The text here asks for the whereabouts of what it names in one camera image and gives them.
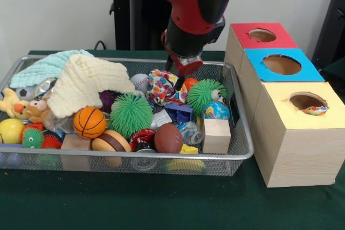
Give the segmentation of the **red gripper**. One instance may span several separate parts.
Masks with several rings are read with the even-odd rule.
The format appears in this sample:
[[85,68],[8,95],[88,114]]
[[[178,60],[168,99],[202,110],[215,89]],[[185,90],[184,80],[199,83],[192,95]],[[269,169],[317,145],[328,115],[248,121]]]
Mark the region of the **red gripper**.
[[175,90],[181,90],[185,82],[185,76],[195,73],[203,65],[201,55],[197,55],[190,58],[176,55],[168,47],[166,40],[166,32],[163,32],[161,34],[161,42],[164,46],[165,51],[168,53],[167,62],[165,64],[165,70],[169,72],[173,66],[177,69],[179,77],[175,83]]

